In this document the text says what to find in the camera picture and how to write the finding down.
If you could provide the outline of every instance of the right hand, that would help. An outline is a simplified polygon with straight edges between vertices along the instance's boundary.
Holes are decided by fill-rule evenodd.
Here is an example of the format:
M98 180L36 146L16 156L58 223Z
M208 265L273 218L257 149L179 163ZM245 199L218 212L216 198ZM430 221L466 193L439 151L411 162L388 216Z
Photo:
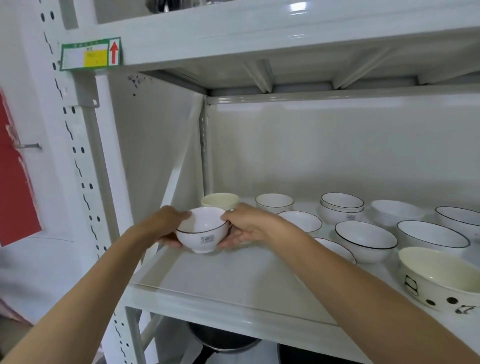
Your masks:
M275 218L267 211L247 204L239 204L233 211L222 215L222 220L232 223L227 237L218 245L219 248L232 247L251 240L265 240L269 221Z

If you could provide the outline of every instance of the white ceramic bowl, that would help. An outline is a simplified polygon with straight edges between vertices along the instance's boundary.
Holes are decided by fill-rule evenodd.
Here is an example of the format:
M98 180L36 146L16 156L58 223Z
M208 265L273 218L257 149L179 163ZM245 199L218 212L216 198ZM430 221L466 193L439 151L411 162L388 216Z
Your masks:
M323 205L318 206L318 212L320 217L329 225L335 226L342 221L355 221L362 215L361 212L341 212L332 210L331 208Z
M435 218L440 225L465 235L471 241L480 241L480 212L441 206L435 209Z
M418 207L401 201L376 200L372 202L372 219L375 223L392 227L404 220L419 220L425 213Z
M200 202L204 207L219 207L226 211L236 208L239 205L240 199L236 194L218 193L209 194L203 197Z
M425 306L455 315L478 311L480 269L433 249L410 247L398 256L401 282Z
M261 194L255 202L259 209L278 214L283 211L292 211L295 201L285 194Z
M319 217L309 214L308 212L283 211L277 215L290 221L311 236L315 236L323 225Z
M470 241L452 229L425 221L401 221L397 225L401 248L421 246L461 255Z
M190 211L192 216L182 221L176 231L180 243L195 253L214 251L230 227L229 221L220 219L225 210L219 207L198 207Z
M322 239L322 238L315 238L315 240L318 241L325 248L328 248L332 252L337 253L342 258L345 258L346 260L352 262L355 265L357 264L357 261L355 260L355 257L353 256L352 252L347 248L344 248L343 246L341 246L339 243L336 243L327 239Z
M398 245L396 237L385 229L361 221L343 221L335 225L339 244L353 253L359 264L379 263Z
M320 204L329 209L341 212L360 212L363 211L365 205L358 197L350 194L341 194L339 192L324 194L320 200Z

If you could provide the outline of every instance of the shelf board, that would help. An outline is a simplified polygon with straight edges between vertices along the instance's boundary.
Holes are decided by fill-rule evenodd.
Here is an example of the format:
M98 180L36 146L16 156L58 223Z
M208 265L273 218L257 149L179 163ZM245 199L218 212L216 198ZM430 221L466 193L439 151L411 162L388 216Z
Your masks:
M254 204L253 199L244 201ZM300 201L295 208L317 213L317 205ZM319 236L334 240L332 227L324 224ZM480 257L480 251L470 255ZM411 299L395 278L396 266L395 254L384 264L362 268L403 293L480 353L478 320L441 314ZM207 255L163 248L134 275L123 304L370 363L310 291L262 243Z
M295 4L230 1L69 30L63 42L121 37L124 69L162 70L207 93L320 82L344 88L363 78L428 83L480 70L476 1Z

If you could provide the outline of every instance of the red board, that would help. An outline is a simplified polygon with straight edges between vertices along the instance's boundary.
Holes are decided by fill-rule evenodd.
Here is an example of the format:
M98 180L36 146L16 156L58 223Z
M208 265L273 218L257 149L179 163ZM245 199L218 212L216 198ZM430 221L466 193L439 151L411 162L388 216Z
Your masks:
M6 246L42 230L32 189L5 97L0 90L0 244Z

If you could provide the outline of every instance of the dark cookware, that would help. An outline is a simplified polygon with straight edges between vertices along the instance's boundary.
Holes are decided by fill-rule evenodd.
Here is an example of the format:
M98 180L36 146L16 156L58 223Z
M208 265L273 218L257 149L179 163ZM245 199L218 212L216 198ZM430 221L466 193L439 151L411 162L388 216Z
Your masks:
M334 356L309 352L291 346L278 344L278 362L280 364L358 364Z
M202 352L193 364L205 364L216 352L235 354L250 349L260 342L260 339L235 334L217 328L188 323L193 336L204 346Z

